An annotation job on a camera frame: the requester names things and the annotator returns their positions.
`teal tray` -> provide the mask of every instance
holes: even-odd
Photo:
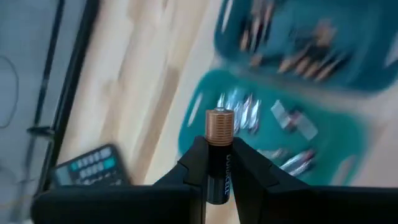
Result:
[[[398,62],[385,66],[387,54],[398,31],[398,1],[373,0],[275,0],[281,4],[275,11],[270,38],[259,52],[272,56],[282,54],[292,45],[289,32],[293,27],[314,28],[320,19],[329,19],[337,33],[333,48],[353,52],[349,63],[329,79],[314,84],[293,74],[276,75],[279,64],[265,64],[253,72],[284,80],[375,92],[394,83]],[[249,69],[250,55],[239,50],[244,18],[250,14],[252,1],[224,0],[215,29],[215,49],[227,62]]]
[[[195,136],[204,135],[205,111],[216,106],[221,93],[236,87],[245,89],[262,100],[257,134],[250,135],[241,130],[237,137],[243,138],[254,149],[262,150],[286,147],[293,152],[300,152],[313,146],[317,151],[315,167],[300,176],[303,181],[312,185],[329,185],[340,163],[354,156],[355,160],[343,181],[344,185],[350,183],[366,151],[364,125],[358,119],[348,114],[324,110],[282,91],[259,86],[251,80],[238,79],[223,70],[213,70],[206,74],[193,94],[178,137],[181,155],[191,146]],[[318,135],[308,142],[298,132],[289,134],[283,131],[270,111],[276,100],[280,100],[287,108],[299,106],[303,109],[318,128]],[[197,108],[196,114],[192,114],[194,108]]]

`light wood surface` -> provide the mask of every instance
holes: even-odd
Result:
[[[218,61],[213,32],[221,2],[103,1],[59,162],[113,142],[134,184],[166,174],[180,157],[178,134],[192,93]],[[369,124],[370,152],[353,184],[398,186],[398,85],[368,98],[276,85],[360,114]],[[237,223],[233,198],[210,205],[207,219]]]

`blue tray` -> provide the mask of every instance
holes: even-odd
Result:
[[[229,1],[232,6],[223,29]],[[215,30],[218,53],[228,62],[247,68],[250,55],[239,51],[239,41],[241,24],[249,15],[251,4],[248,0],[225,0]],[[258,51],[271,55],[283,52],[289,45],[288,35],[292,27],[315,27],[320,19],[327,18],[337,28],[333,46],[351,49],[353,56],[349,64],[319,85],[380,91],[393,83],[398,74],[398,62],[385,67],[386,55],[398,31],[397,8],[398,1],[387,0],[284,0],[274,13],[267,45],[260,46]],[[277,65],[264,65],[255,72],[312,83],[288,73],[276,75],[276,71]]]
[[[233,88],[247,90],[253,93],[255,98],[262,100],[261,119],[257,134],[251,135],[245,130],[241,130],[238,137],[243,138],[255,149],[276,150],[279,147],[286,147],[297,153],[313,146],[317,151],[315,167],[300,176],[306,183],[313,185],[329,185],[340,163],[354,156],[351,168],[341,183],[349,184],[366,151],[364,126],[361,122],[348,114],[332,113],[271,87],[259,86],[251,80],[238,79],[222,70],[209,72],[198,84],[193,94],[178,138],[181,155],[191,146],[195,136],[204,135],[205,111],[216,106],[221,93],[228,92]],[[308,142],[298,132],[289,134],[283,131],[270,111],[276,100],[280,100],[288,108],[299,106],[303,109],[304,113],[315,123],[318,135]],[[194,108],[197,108],[197,112],[192,116]]]

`copper battery top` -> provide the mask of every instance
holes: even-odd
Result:
[[[205,137],[212,146],[229,146],[234,138],[234,111],[207,110]]]

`calculator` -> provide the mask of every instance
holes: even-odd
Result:
[[[56,187],[130,185],[115,145],[107,144],[60,164],[52,171]]]

